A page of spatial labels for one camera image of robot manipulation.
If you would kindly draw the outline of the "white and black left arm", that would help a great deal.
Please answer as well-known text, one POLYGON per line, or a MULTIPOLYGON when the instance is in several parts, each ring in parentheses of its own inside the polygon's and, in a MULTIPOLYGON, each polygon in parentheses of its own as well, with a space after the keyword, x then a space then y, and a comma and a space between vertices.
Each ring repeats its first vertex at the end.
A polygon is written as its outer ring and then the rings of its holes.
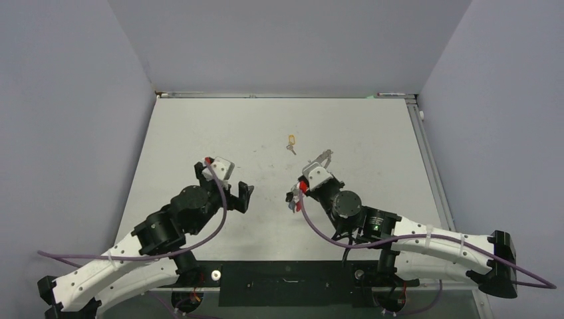
POLYGON ((136 295, 177 282, 189 286, 201 273, 193 250, 223 228, 227 212, 245 213, 254 187, 242 181, 231 193, 234 164, 204 158, 195 166, 198 184, 189 185, 170 202, 137 224, 100 256, 59 277, 37 283, 49 305, 45 318, 98 318, 136 295))

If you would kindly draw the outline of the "silver key with yellow tag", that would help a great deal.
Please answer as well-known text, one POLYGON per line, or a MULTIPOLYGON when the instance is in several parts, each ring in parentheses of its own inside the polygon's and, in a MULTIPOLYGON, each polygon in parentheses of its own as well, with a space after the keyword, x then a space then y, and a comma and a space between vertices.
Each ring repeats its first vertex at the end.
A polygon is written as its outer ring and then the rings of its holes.
POLYGON ((286 146, 286 149, 289 150, 293 155, 296 155, 293 144, 288 144, 286 146))

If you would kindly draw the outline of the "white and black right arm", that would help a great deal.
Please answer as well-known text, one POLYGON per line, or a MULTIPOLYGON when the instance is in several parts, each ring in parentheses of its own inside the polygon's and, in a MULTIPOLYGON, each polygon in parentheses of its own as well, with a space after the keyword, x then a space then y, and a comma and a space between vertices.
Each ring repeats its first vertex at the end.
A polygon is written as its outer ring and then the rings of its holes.
POLYGON ((421 279, 449 280, 476 286, 498 298, 517 297, 516 252, 508 232, 469 235, 415 222, 405 216, 362 204, 344 189, 344 183, 327 175, 313 184, 305 177, 285 195, 290 210, 304 211, 304 200, 316 201, 335 228, 324 240, 347 251, 380 252, 373 279, 402 284, 421 279))

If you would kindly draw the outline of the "large metal keyring organizer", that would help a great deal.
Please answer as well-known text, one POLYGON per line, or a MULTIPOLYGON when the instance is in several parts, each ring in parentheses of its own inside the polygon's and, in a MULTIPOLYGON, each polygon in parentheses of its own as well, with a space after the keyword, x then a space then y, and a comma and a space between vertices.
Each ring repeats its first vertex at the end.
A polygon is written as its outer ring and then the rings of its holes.
MULTIPOLYGON (((315 158, 313 161, 309 161, 308 163, 316 161, 327 169, 329 164, 331 163, 332 154, 333 152, 331 150, 325 150, 317 158, 315 158)), ((298 181, 291 187, 290 191, 286 193, 285 202, 287 204, 291 201, 294 202, 295 200, 297 200, 297 184, 298 181)))

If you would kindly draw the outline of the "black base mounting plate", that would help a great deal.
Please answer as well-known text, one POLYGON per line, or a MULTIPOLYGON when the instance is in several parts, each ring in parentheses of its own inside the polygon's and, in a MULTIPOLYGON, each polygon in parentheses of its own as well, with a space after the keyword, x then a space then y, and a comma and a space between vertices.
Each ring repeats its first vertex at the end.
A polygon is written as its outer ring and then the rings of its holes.
POLYGON ((405 303, 402 280, 378 271, 377 261, 200 261, 171 284, 171 303, 194 311, 212 293, 220 307, 332 306, 354 308, 405 303))

